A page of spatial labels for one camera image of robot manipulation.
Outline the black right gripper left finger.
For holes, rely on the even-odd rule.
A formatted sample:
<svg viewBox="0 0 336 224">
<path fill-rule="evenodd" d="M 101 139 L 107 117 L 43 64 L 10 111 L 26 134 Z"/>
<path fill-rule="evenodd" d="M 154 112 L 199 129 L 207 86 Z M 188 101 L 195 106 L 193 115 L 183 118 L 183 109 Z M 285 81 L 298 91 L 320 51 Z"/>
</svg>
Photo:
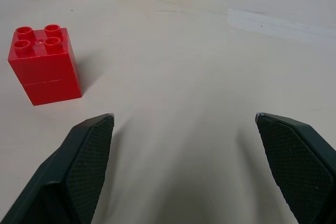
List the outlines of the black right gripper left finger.
<svg viewBox="0 0 336 224">
<path fill-rule="evenodd" d="M 91 223 L 104 184 L 114 116 L 87 119 L 35 171 L 2 223 Z"/>
</svg>

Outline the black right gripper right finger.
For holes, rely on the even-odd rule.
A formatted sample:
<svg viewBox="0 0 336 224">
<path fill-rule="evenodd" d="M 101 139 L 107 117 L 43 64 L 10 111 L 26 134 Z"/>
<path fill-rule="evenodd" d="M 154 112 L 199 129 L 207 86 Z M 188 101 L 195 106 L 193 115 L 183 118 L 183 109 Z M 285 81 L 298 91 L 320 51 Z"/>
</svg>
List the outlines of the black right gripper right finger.
<svg viewBox="0 0 336 224">
<path fill-rule="evenodd" d="M 335 223 L 335 149 L 310 125 L 257 113 L 272 176 L 298 223 Z"/>
</svg>

